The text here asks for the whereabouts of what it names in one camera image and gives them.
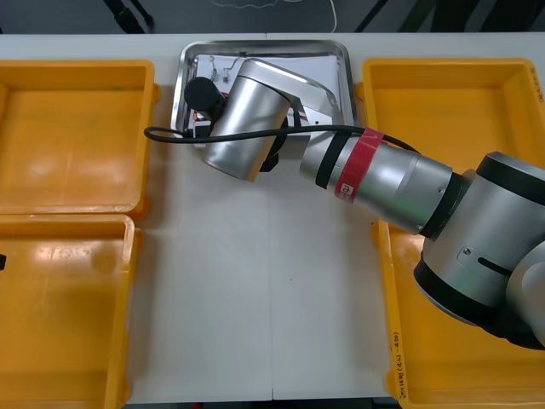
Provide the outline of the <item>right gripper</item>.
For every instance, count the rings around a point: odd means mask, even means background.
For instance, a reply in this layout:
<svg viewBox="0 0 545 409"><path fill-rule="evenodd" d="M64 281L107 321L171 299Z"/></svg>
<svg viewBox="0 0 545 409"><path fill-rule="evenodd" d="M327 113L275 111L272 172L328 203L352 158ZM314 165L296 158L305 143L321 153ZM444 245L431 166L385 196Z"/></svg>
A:
<svg viewBox="0 0 545 409"><path fill-rule="evenodd" d="M205 120L210 121L214 124L217 119L220 117L221 112L224 107L223 101L216 101L214 104L211 104L209 107L202 109L199 113L204 117Z"/></svg>

